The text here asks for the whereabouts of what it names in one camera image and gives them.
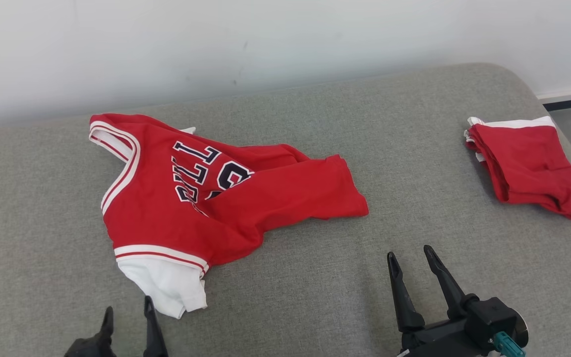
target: gray fabric surface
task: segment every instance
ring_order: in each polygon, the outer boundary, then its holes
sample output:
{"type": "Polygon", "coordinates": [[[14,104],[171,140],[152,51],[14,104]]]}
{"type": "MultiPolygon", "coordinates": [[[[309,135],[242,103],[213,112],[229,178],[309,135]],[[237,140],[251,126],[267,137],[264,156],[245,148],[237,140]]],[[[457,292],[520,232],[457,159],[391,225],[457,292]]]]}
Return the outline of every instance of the gray fabric surface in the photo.
{"type": "MultiPolygon", "coordinates": [[[[371,208],[274,230],[249,257],[211,269],[208,309],[160,316],[172,357],[395,355],[388,251],[424,318],[446,318],[424,244],[466,292],[526,318],[529,355],[571,357],[571,221],[499,203],[463,144],[469,116],[547,115],[510,71],[459,65],[128,113],[233,145],[340,153],[371,208]]],[[[87,126],[0,128],[0,356],[60,356],[98,331],[107,305],[117,355],[145,346],[143,294],[116,267],[100,212],[122,162],[88,142],[87,126]]]]}

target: clothing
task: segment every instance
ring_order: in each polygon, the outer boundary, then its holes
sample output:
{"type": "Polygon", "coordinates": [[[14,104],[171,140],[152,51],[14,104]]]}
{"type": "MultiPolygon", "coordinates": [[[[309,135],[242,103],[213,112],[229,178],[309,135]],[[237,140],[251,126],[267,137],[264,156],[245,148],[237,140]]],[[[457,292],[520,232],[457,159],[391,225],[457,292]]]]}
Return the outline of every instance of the clothing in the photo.
{"type": "Polygon", "coordinates": [[[143,115],[96,115],[91,141],[125,161],[102,211],[118,267],[163,314],[206,307],[209,267],[254,251],[270,229],[367,215],[340,156],[234,147],[143,115]]]}
{"type": "Polygon", "coordinates": [[[466,145],[489,170],[499,201],[537,203],[571,219],[571,164],[549,116],[468,122],[466,145]]]}

